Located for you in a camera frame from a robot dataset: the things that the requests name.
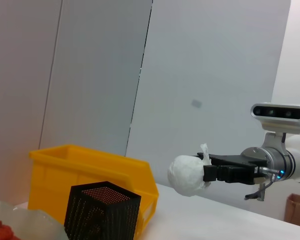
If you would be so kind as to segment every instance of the clear plastic bowl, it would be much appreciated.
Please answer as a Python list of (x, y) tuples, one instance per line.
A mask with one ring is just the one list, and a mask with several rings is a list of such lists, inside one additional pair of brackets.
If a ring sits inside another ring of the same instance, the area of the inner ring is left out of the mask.
[(21, 240), (69, 240), (64, 226), (41, 210), (28, 210), (0, 201), (0, 221)]

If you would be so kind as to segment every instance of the yellow plastic bin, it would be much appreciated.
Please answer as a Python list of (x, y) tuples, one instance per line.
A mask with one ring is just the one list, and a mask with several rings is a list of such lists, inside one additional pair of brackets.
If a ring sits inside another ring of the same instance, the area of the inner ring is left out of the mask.
[(109, 181), (141, 196), (135, 239), (156, 211), (159, 197), (148, 162), (64, 145), (30, 152), (34, 160), (29, 209), (41, 209), (64, 224), (71, 186)]

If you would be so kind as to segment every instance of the cardboard box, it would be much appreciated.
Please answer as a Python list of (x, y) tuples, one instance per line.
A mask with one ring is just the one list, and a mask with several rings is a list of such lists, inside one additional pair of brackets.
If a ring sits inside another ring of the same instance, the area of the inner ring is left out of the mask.
[(300, 226), (300, 195), (291, 194), (287, 198), (284, 221)]

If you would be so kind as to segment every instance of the gray wall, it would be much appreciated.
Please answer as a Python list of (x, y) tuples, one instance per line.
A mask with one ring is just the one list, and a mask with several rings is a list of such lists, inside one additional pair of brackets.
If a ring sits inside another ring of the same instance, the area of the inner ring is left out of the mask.
[[(240, 154), (264, 131), (250, 108), (272, 98), (289, 0), (153, 3), (127, 156), (158, 183), (178, 155)], [(249, 209), (252, 186), (213, 182), (202, 196)]]
[(65, 0), (41, 148), (124, 155), (151, 0)]
[(0, 0), (0, 200), (28, 200), (61, 0)]

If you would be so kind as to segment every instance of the white wall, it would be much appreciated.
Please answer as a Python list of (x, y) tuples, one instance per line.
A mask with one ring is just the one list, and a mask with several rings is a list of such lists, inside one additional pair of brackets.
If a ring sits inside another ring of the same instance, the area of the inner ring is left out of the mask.
[[(300, 0), (291, 1), (272, 102), (300, 104)], [(278, 182), (266, 192), (265, 202), (253, 202), (251, 211), (283, 220), (291, 193), (300, 194), (300, 183)]]
[[(250, 115), (269, 102), (289, 0), (159, 0), (153, 3), (126, 155), (150, 163), (158, 183), (178, 155), (207, 143), (213, 154), (260, 146)], [(253, 187), (213, 182), (202, 196), (249, 209)]]
[(152, 0), (63, 2), (41, 148), (125, 155)]
[(61, 0), (0, 0), (0, 200), (28, 200)]

